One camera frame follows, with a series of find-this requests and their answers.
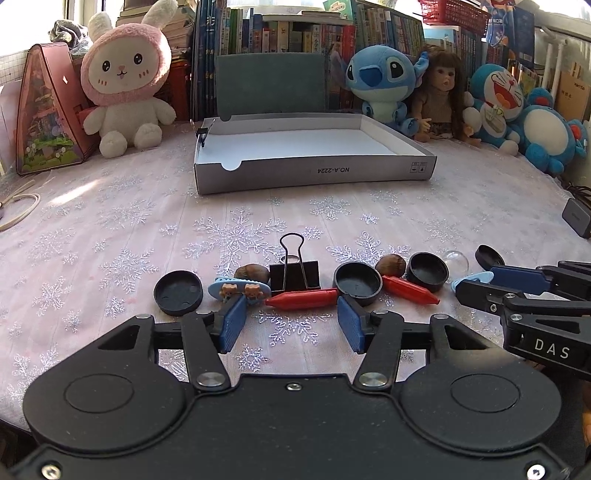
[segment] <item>gray fabric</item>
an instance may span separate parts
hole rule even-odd
[[[83,56],[92,45],[88,29],[72,20],[57,20],[49,32],[49,39],[67,43],[72,57]]]
[[[324,56],[250,53],[216,58],[217,114],[326,111]]]

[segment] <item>black power adapter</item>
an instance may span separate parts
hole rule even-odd
[[[569,199],[562,212],[562,218],[581,238],[591,237],[591,209],[584,203]]]

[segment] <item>gray cardboard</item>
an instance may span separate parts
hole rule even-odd
[[[240,115],[227,122],[207,119],[203,126],[209,127],[209,133],[204,146],[198,142],[195,151],[200,195],[360,181],[428,180],[437,161],[418,143],[364,115]]]

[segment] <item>doll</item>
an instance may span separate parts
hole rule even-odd
[[[411,116],[419,121],[419,131],[413,136],[418,142],[432,138],[455,138],[471,145],[480,140],[469,138],[474,134],[464,124],[464,72],[461,59],[441,47],[427,45],[429,55],[425,82],[411,97]]]

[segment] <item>table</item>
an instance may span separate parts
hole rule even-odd
[[[535,267],[588,261],[589,243],[562,220],[568,195],[526,159],[454,141],[427,146],[438,156],[430,181],[338,184],[200,197],[193,174],[195,137],[187,124],[165,129],[163,144],[122,158],[93,157],[40,175],[38,208],[0,233],[0,419],[27,428],[21,402],[43,371],[138,313],[170,322],[152,291],[172,270],[209,285],[240,265],[278,262],[280,236],[299,232],[304,260],[318,260],[323,287],[339,263],[375,264],[385,252],[462,251],[480,271],[479,244],[508,264]],[[14,185],[0,184],[1,190]],[[7,217],[25,206],[15,205]],[[498,318],[460,306],[449,286],[438,306],[383,294],[407,321],[447,313],[499,343]],[[205,294],[202,309],[218,302]],[[233,351],[222,356],[232,381],[243,372],[351,377],[352,353],[336,309],[275,313],[254,308]],[[186,380],[182,352],[160,364]],[[424,365],[404,351],[399,379]]]

